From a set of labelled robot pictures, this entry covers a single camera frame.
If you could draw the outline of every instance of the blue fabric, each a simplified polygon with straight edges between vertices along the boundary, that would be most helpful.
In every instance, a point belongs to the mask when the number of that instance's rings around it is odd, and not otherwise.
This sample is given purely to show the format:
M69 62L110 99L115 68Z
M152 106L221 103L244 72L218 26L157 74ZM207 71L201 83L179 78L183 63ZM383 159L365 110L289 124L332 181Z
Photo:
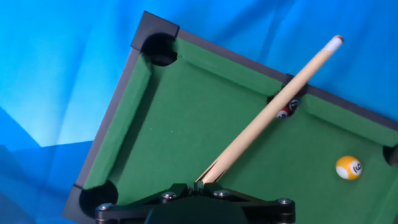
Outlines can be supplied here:
M346 42L310 83L398 121L397 9L393 0L0 0L0 198L21 208L7 222L70 223L63 204L143 10L291 74L340 34Z

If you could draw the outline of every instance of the red ball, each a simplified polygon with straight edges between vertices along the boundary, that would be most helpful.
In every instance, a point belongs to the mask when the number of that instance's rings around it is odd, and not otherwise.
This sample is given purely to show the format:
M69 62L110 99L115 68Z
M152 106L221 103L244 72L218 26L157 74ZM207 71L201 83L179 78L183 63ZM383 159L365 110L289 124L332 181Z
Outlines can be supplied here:
M282 110L279 111L279 113L276 115L276 118L278 119L283 119L283 118L287 118L288 116L290 116L292 114L292 111L289 109L289 107L285 107Z

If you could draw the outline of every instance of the pool table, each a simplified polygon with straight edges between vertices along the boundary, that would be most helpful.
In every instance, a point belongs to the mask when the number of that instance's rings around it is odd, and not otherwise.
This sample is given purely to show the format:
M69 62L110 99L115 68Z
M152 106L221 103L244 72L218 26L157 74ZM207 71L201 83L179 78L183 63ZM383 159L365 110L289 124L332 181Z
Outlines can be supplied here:
M195 181L291 79L145 12L63 216L94 223L102 203L127 205ZM307 85L219 180L262 200L295 201L297 223L393 223L398 123ZM335 170L354 156L356 180Z

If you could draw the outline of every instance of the cue stick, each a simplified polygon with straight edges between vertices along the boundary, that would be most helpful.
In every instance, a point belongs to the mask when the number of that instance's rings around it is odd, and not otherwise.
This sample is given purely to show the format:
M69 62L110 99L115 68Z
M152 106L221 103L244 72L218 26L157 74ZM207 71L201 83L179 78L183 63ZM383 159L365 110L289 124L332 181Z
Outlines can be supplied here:
M281 89L254 120L239 134L236 139L197 179L205 183L216 182L261 134L267 125L277 116L289 101L305 86L322 65L340 48L344 38L334 36L306 66Z

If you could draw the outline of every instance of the black table frame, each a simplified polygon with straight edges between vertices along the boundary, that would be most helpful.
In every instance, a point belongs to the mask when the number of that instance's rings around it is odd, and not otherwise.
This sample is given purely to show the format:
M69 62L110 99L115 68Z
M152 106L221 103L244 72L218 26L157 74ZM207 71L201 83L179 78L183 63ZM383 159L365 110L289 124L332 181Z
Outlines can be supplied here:
M132 75L132 71L138 59L138 56L142 52L142 48L145 42L148 40L149 37L153 36L154 34L164 34L171 39L181 38L188 42L191 42L203 49L209 50L210 52L216 53L224 58L227 58L231 61L239 63L247 68L255 70L259 73L267 75L271 78L274 78L282 83L287 84L293 76L289 74L283 74L276 70L273 70L267 66L264 66L260 63L252 61L248 58L245 58L241 55L238 55L234 52L231 52L227 49L224 49L220 46L212 44L204 39L201 39L198 36L195 36L183 29L181 29L178 25L175 25L169 21L166 21L160 17L157 17L149 12L144 12L137 28L136 34L134 39L131 43L131 52L128 56L126 65L124 67L123 73L119 79L118 85L114 92L114 95L111 99L111 102L108 106L106 114L102 120L101 126L97 132L97 135L93 141L91 149L87 155L86 161L83 165L83 168L78 176L76 183L73 185L67 203L65 205L63 211L63 217L70 219L77 223L95 223L95 219L90 218L88 215L83 213L81 209L81 203L84 200L84 197L81 196L81 193L84 192L83 186L88 178L88 174L93 166L95 158L98 154L100 146L104 140L104 137L107 133L107 130L113 120L113 117L116 113L116 108L121 101L121 98L126 90L127 83ZM339 98L335 95L327 93L319 88L316 88L311 85L307 85L300 93L300 95L313 95L318 98L321 98L325 101L333 103L341 108L349 110L355 114L358 114L366 119L379 123L385 127L398 131L398 123L391 121L381 115L373 113L367 109L364 109L358 105L350 103L342 98ZM384 148L384 156L386 158L387 163L391 166L398 164L398 146L395 148ZM99 199L99 201L106 200L106 197Z

